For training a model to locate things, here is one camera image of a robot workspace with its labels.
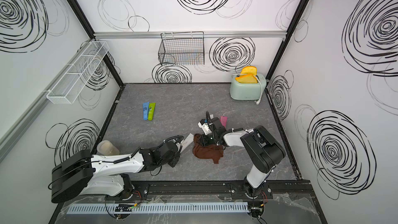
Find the brown cloth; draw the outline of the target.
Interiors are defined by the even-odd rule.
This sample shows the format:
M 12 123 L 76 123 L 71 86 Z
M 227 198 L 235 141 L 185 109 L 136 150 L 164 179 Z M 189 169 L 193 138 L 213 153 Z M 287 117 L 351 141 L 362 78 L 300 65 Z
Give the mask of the brown cloth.
M 203 146 L 203 137 L 201 134 L 195 134 L 193 138 L 194 147 L 192 153 L 199 159 L 211 159 L 214 164 L 218 164 L 223 157 L 224 147 L 222 145 L 211 144 Z

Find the magenta toothpaste tube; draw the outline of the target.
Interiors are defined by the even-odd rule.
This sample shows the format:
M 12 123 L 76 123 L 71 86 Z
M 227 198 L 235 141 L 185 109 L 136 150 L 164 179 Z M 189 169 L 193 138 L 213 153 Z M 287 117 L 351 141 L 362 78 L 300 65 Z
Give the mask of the magenta toothpaste tube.
M 220 122 L 221 122 L 222 126 L 225 128 L 227 127 L 227 121 L 228 121 L 228 118 L 226 116 L 220 117 Z

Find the green toothpaste tube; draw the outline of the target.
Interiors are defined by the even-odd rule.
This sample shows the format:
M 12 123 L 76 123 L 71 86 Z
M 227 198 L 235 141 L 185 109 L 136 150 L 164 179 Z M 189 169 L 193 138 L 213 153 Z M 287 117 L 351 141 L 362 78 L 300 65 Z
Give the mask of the green toothpaste tube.
M 148 105 L 148 120 L 149 121 L 153 120 L 154 110 L 155 110 L 155 103 L 149 103 L 149 105 Z

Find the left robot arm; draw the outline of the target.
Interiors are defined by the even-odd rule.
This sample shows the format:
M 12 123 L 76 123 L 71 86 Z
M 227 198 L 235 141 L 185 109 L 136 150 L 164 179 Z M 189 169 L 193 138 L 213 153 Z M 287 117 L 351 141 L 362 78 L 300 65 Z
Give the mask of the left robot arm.
M 62 203 L 80 195 L 106 195 L 127 200 L 134 186 L 129 175 L 152 172 L 165 164 L 174 167 L 182 151 L 183 136 L 159 146 L 138 148 L 128 155 L 100 156 L 88 150 L 74 154 L 52 170 L 51 202 Z

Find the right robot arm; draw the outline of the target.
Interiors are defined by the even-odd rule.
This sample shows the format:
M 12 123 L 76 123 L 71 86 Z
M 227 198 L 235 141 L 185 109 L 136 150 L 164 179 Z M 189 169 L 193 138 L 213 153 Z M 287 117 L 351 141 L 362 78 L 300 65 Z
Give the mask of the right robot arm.
M 226 129 L 217 117 L 202 119 L 198 123 L 204 132 L 199 145 L 204 148 L 243 147 L 252 161 L 252 168 L 243 180 L 243 191 L 250 198 L 256 198 L 267 188 L 265 185 L 273 169 L 285 158 L 284 148 L 259 125 L 253 129 Z

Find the blue toothpaste tube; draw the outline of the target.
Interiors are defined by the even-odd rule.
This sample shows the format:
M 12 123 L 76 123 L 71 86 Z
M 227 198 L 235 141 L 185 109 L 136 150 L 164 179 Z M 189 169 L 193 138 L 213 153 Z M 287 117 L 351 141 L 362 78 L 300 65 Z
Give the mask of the blue toothpaste tube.
M 143 103 L 143 119 L 148 120 L 148 113 L 149 113 L 149 102 Z

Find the mint green toaster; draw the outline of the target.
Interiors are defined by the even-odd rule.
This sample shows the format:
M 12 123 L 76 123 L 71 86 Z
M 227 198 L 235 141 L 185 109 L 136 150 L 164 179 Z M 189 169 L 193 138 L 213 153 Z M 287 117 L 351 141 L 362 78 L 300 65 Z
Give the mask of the mint green toaster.
M 230 86 L 230 96 L 234 100 L 243 100 L 243 101 L 250 101 L 250 100 L 259 100 L 260 96 L 265 91 L 266 87 L 266 79 L 262 74 L 257 74 L 257 78 L 259 79 L 260 83 L 257 84 L 240 84 L 238 83 L 235 78 L 237 75 L 232 75 L 232 81 Z

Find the beige sponge roll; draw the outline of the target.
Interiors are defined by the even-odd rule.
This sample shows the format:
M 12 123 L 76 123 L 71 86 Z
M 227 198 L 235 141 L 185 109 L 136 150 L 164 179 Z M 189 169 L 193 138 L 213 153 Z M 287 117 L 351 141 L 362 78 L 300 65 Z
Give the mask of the beige sponge roll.
M 104 156 L 117 156 L 120 155 L 120 151 L 115 147 L 109 140 L 102 140 L 97 145 L 97 152 Z

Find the yellow toast slice front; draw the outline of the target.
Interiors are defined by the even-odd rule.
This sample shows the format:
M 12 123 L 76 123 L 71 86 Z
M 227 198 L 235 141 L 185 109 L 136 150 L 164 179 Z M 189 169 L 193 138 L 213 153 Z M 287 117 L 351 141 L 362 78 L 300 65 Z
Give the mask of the yellow toast slice front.
M 236 76 L 235 80 L 240 84 L 257 84 L 258 79 L 253 74 L 245 74 Z

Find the yellow toast slice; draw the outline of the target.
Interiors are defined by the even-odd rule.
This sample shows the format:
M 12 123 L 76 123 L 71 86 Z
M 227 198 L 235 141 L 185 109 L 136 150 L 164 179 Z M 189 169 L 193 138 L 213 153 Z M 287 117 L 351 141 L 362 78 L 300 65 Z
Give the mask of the yellow toast slice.
M 236 76 L 235 80 L 240 84 L 257 84 L 258 79 L 253 74 L 245 74 Z
M 257 68 L 255 66 L 246 66 L 242 69 L 241 74 L 252 74 L 254 76 L 257 75 Z

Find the yellow toast slice back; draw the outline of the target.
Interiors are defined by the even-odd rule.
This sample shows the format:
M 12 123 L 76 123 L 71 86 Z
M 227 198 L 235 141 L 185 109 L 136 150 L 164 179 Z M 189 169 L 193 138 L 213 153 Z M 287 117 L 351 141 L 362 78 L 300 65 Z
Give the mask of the yellow toast slice back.
M 257 75 L 257 68 L 255 66 L 246 66 L 242 69 L 241 74 L 252 74 L 254 76 Z

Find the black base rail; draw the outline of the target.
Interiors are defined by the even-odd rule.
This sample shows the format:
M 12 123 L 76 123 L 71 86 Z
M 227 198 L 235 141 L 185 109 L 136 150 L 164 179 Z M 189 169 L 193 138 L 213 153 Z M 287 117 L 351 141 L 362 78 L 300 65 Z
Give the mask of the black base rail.
M 312 194 L 308 180 L 268 180 L 258 189 L 250 189 L 243 180 L 234 181 L 132 181 L 134 189 L 122 194 L 105 196 L 111 201 L 149 200 L 154 196 L 221 195 L 233 200 L 269 200 L 274 194 Z

